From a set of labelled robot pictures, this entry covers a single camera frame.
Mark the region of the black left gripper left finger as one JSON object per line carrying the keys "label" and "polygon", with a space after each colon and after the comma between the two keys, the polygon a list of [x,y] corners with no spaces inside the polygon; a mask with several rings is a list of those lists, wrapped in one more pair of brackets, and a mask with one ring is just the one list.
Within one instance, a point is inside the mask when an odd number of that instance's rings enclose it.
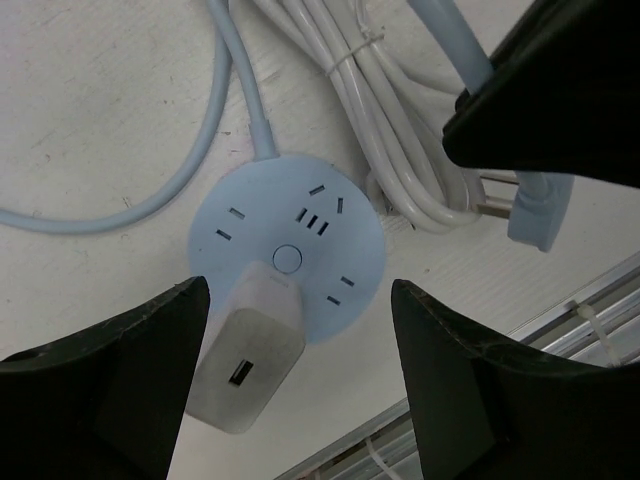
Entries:
{"label": "black left gripper left finger", "polygon": [[166,478],[209,305],[193,277],[2,360],[2,478]]}

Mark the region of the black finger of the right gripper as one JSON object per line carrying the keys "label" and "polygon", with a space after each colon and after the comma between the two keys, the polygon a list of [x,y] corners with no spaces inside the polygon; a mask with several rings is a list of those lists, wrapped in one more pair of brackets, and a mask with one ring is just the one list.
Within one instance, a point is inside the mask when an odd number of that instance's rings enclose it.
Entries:
{"label": "black finger of the right gripper", "polygon": [[460,95],[453,145],[493,122],[516,136],[517,167],[639,185],[639,4],[535,1]]}

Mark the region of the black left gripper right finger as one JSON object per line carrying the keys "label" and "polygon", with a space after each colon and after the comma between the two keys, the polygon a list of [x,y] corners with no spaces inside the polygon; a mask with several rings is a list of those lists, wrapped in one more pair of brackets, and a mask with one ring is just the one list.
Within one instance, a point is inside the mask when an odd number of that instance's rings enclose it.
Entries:
{"label": "black left gripper right finger", "polygon": [[639,367],[514,341],[396,280],[391,308],[427,479],[635,479]]}

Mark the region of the white usb charger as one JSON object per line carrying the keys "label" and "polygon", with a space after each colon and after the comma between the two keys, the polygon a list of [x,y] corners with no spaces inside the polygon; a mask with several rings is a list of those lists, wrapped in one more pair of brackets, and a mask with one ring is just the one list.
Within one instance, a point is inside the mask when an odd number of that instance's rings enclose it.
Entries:
{"label": "white usb charger", "polygon": [[229,434],[246,432],[305,346],[300,289],[263,262],[250,263],[211,310],[186,413]]}

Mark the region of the round light blue socket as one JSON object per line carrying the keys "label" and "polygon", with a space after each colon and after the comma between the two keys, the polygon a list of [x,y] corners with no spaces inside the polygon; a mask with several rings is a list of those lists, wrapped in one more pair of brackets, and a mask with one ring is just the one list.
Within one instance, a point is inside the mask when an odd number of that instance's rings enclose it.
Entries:
{"label": "round light blue socket", "polygon": [[221,178],[195,214],[187,254],[191,274],[209,285],[211,315],[252,262],[292,278],[311,344],[361,316],[386,261],[368,198],[328,162],[307,155],[247,163]]}

